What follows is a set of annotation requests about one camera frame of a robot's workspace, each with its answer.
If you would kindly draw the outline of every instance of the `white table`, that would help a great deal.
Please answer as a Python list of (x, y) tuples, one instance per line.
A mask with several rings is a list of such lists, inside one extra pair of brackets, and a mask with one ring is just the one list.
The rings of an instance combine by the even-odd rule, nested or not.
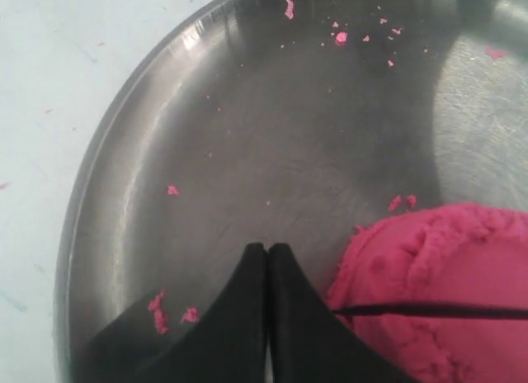
[(141, 59), (211, 0), (0, 0), (0, 381), (57, 381), (64, 213), (105, 110)]

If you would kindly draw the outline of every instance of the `metal tray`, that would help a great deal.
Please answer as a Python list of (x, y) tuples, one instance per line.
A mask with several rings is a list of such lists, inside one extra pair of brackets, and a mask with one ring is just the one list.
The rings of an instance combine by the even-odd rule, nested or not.
[(148, 291), (179, 288), (180, 338), (249, 242), (290, 243), (323, 294), (354, 225), (398, 194), (528, 208), (528, 0), (293, 1), (293, 20), (285, 0), (213, 2), (112, 103), (64, 226), (64, 381), (70, 354)]

